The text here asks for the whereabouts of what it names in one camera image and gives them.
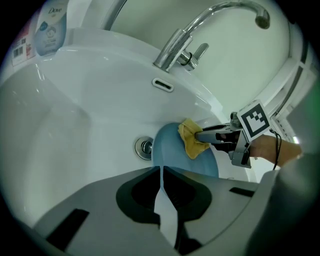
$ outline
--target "faucet handle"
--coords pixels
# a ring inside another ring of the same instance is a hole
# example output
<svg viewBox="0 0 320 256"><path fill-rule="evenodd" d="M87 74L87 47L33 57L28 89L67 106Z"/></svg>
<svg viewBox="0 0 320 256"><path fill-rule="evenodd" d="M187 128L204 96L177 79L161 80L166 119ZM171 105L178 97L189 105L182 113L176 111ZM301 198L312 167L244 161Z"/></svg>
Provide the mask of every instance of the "faucet handle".
<svg viewBox="0 0 320 256"><path fill-rule="evenodd" d="M204 53L208 48L209 48L209 44L207 44L206 42L201 44L193 54L193 57L198 61L202 57L202 55L204 55Z"/></svg>

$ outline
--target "sink basin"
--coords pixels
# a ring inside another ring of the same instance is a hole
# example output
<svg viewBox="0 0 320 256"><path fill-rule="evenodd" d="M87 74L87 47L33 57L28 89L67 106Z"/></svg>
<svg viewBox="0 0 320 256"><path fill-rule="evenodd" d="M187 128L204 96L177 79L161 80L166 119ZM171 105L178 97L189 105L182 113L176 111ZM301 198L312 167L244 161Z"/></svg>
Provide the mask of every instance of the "sink basin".
<svg viewBox="0 0 320 256"><path fill-rule="evenodd" d="M152 65L158 49L84 28L69 30L66 40L0 88L1 187L13 214L30 227L85 185L152 166L136 155L138 138L154 138L185 118L203 126L226 122L216 98L184 68L168 74ZM155 87L154 79L173 91ZM236 170L237 179L248 180ZM220 168L219 175L231 174Z"/></svg>

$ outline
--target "yellow sponge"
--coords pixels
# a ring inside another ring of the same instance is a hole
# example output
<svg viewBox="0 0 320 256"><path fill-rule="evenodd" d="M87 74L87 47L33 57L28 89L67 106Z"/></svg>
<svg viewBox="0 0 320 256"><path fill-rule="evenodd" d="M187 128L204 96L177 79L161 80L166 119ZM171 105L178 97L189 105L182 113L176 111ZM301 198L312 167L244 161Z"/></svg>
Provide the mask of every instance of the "yellow sponge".
<svg viewBox="0 0 320 256"><path fill-rule="evenodd" d="M195 159L210 147L209 143L202 143L195 138L195 133L202 131L203 129L190 118L187 118L178 126L178 132L184 142L185 152L191 159Z"/></svg>

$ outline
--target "blue plate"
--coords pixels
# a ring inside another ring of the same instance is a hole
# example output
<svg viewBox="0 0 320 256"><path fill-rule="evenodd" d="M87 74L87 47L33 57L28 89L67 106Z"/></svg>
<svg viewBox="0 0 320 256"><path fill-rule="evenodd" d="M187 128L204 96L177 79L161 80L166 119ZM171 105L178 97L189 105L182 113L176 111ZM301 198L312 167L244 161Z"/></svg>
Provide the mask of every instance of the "blue plate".
<svg viewBox="0 0 320 256"><path fill-rule="evenodd" d="M153 166L177 167L190 172L219 177L216 158L210 148L192 160L185 151L184 141L178 133L179 123L162 127L152 143Z"/></svg>

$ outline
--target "barcode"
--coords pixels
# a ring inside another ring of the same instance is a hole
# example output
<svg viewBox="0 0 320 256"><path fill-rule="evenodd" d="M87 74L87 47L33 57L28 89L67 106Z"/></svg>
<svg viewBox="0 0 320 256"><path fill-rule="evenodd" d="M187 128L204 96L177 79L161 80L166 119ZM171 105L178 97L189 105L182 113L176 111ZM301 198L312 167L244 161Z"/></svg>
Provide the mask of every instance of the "barcode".
<svg viewBox="0 0 320 256"><path fill-rule="evenodd" d="M24 53L23 47L19 47L18 49L13 50L13 57L16 58Z"/></svg>

